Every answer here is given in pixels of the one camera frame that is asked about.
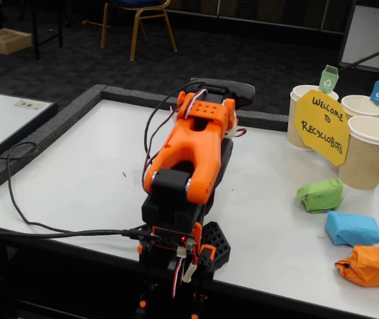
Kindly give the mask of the orange gripper white tape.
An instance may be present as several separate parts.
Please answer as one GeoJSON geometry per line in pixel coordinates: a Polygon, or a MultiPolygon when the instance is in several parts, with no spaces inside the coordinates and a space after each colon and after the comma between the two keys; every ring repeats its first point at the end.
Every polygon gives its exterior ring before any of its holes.
{"type": "Polygon", "coordinates": [[[234,110],[227,110],[223,121],[223,136],[234,137],[238,129],[238,119],[234,110]]]}

